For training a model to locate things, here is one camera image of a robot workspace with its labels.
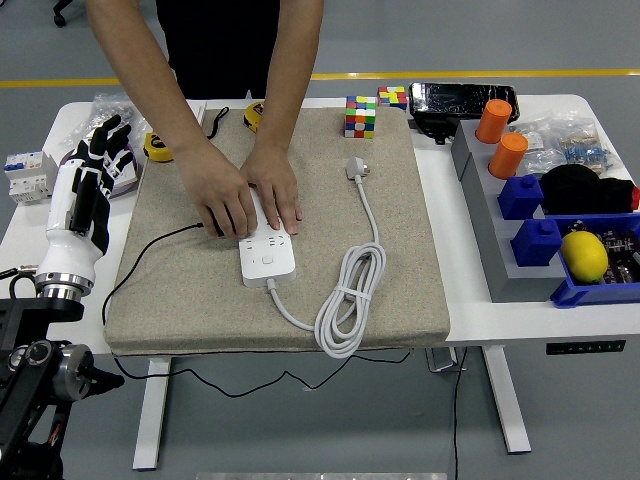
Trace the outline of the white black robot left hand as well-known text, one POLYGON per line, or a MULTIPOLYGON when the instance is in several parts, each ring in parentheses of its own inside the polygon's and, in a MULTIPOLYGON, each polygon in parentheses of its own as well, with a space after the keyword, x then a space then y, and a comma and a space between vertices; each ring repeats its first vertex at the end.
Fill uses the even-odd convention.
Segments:
POLYGON ((46 225, 48 249, 35 274, 39 287, 71 283, 89 289, 95 283, 95 264, 109 245, 109 200, 116 180, 134 161, 130 132, 131 126, 113 115, 59 167, 46 225))

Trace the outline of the person's right hand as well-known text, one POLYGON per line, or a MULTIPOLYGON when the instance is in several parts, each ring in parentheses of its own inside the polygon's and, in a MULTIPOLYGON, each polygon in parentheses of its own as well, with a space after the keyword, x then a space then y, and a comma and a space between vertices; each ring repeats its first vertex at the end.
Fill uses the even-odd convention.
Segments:
POLYGON ((244 238, 257 226, 247 181, 206 139, 171 148, 184 188, 211 237, 244 238))

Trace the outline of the person's left hand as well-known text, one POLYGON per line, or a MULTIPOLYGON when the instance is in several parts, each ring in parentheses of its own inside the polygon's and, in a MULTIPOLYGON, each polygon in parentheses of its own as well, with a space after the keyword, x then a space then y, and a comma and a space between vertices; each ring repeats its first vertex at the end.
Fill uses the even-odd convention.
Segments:
POLYGON ((255 146, 240 173, 259 194, 269 225, 295 236, 303 219, 296 175, 286 150, 255 146))

